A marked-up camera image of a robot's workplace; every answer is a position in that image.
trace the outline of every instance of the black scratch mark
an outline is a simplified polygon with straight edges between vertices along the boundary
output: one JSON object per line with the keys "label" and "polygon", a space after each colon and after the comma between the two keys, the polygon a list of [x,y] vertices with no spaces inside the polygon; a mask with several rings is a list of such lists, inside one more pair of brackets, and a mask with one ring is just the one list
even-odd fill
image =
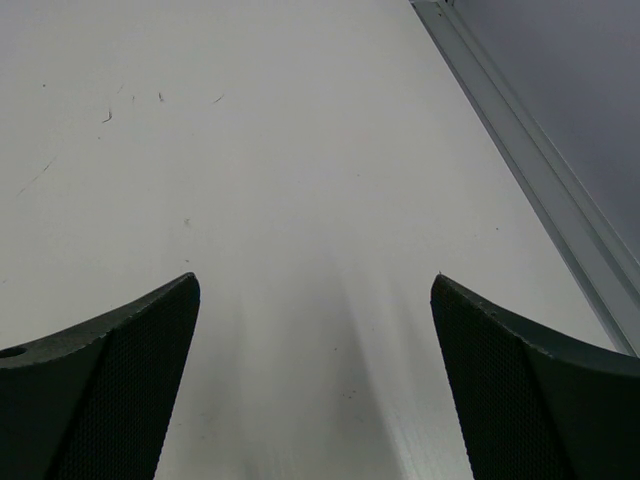
{"label": "black scratch mark", "polygon": [[111,113],[111,108],[109,108],[109,117],[106,120],[103,120],[102,123],[107,123],[109,120],[113,118],[113,114]]}
{"label": "black scratch mark", "polygon": [[46,167],[44,167],[44,169],[43,169],[43,170],[42,170],[38,175],[36,175],[35,177],[33,177],[29,183],[27,183],[24,187],[22,187],[22,190],[20,190],[20,191],[18,192],[18,195],[16,195],[16,198],[18,198],[20,195],[22,195],[22,192],[24,192],[27,188],[29,188],[29,187],[33,184],[33,182],[35,182],[36,180],[38,180],[38,179],[42,176],[42,174],[43,174],[44,172],[46,172],[47,170],[49,170],[49,167],[53,164],[53,162],[55,162],[55,161],[56,161],[56,159],[57,159],[57,158],[58,158],[57,156],[56,156],[56,157],[53,157],[53,160],[51,160],[49,163],[47,163],[47,166],[46,166]]}

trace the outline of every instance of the table surface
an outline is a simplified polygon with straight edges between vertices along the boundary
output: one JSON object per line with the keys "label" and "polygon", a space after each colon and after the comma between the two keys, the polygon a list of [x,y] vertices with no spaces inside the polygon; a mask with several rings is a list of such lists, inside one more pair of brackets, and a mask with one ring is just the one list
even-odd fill
{"label": "table surface", "polygon": [[471,479],[438,273],[612,348],[406,0],[0,6],[0,347],[183,272],[158,479]]}

